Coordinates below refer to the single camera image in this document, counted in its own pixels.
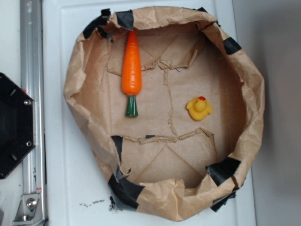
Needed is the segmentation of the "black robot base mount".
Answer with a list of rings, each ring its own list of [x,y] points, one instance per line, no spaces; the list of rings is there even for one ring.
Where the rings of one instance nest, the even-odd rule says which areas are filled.
[[[0,178],[8,175],[35,147],[34,100],[0,74]]]

